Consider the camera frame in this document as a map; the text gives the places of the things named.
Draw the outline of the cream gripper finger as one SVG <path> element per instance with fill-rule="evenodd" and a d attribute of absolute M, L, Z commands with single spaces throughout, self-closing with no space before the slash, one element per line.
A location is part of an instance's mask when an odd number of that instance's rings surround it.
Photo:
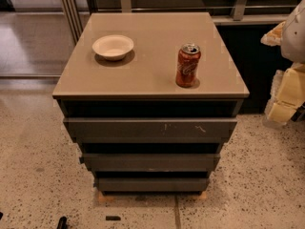
<path fill-rule="evenodd" d="M 275 26 L 272 30 L 265 33 L 260 42 L 267 46 L 280 46 L 281 45 L 281 38 L 282 38 L 282 30 L 285 25 L 285 21 L 279 23 Z"/>

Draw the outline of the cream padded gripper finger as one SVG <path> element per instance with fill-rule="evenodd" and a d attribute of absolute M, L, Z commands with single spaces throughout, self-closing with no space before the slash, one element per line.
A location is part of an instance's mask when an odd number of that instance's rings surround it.
<path fill-rule="evenodd" d="M 266 105 L 267 119 L 287 123 L 305 102 L 305 65 L 294 63 L 286 71 L 277 70 L 270 94 Z"/>

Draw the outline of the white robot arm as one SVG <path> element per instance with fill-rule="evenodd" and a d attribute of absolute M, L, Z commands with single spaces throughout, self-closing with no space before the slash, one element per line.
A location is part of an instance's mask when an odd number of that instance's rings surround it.
<path fill-rule="evenodd" d="M 285 125 L 305 103 L 305 0 L 286 21 L 264 34 L 260 42 L 279 46 L 281 55 L 293 62 L 285 72 L 275 72 L 271 98 L 264 111 L 268 121 Z"/>

